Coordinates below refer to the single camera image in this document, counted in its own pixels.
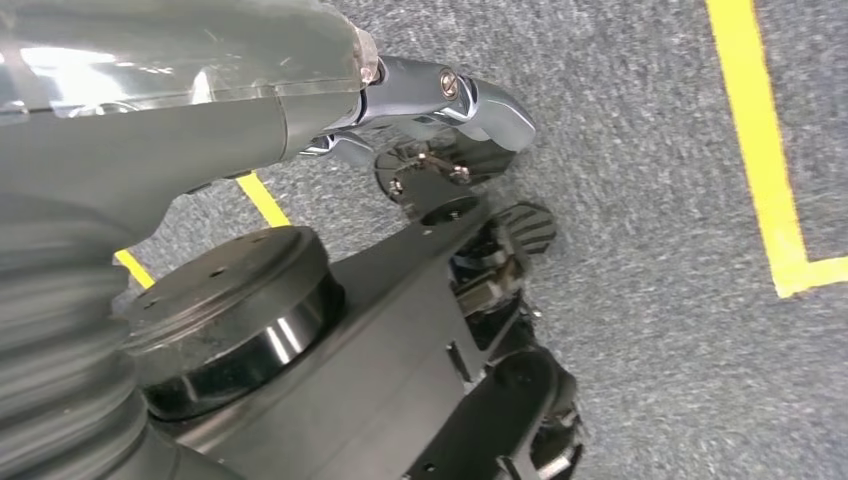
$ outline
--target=hole in plate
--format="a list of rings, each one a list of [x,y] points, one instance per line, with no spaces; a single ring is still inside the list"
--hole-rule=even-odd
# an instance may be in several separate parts
[[[479,203],[480,200],[477,197],[462,197],[451,200],[424,215],[421,223],[427,227],[435,227],[436,225],[454,222],[474,210]]]

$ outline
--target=hex bolt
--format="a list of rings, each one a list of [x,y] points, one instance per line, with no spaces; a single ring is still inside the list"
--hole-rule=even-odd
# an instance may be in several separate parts
[[[442,70],[441,76],[442,95],[448,100],[453,100],[459,96],[459,77],[450,69]]]

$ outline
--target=gray plastic housing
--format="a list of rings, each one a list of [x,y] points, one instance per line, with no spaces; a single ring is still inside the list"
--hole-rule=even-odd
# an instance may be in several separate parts
[[[111,257],[152,234],[178,195],[295,155],[356,105],[355,29],[333,11],[303,5],[32,0],[0,6],[0,478],[239,478],[148,426],[132,362],[118,352],[128,329],[112,318],[111,299],[126,289],[128,276]],[[136,95],[65,108],[22,55],[33,45],[97,50],[122,35],[172,25],[174,9],[186,9],[179,12],[185,22],[210,20],[207,25],[233,35],[262,32],[266,50],[245,41],[234,55],[255,54],[266,65],[273,47],[295,65],[318,69],[300,84],[315,83],[323,71],[338,80],[336,87],[292,93],[268,82],[272,94],[266,88],[261,95],[188,104]],[[268,28],[273,19],[281,22],[276,31]],[[177,35],[179,28],[165,31],[174,35],[162,52],[184,53],[188,37]],[[221,37],[210,33],[210,42]],[[81,43],[61,44],[72,40]]]

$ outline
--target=transparent plastic cover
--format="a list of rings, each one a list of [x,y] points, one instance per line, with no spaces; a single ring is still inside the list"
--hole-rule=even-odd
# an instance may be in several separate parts
[[[314,0],[30,0],[0,6],[3,29],[0,124],[351,92],[377,64],[370,35]]]

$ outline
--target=shiny metal surface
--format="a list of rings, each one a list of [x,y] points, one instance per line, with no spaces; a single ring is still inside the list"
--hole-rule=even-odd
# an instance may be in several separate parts
[[[344,292],[314,232],[281,227],[223,244],[167,275],[126,316],[151,413],[200,415],[264,384],[337,318]]]
[[[357,168],[373,166],[374,159],[377,157],[368,142],[351,132],[338,132],[318,137],[300,154],[311,157],[324,157],[333,154]]]
[[[26,110],[76,117],[354,92],[373,77],[376,49],[313,0],[33,0],[0,5],[0,59],[9,122]]]

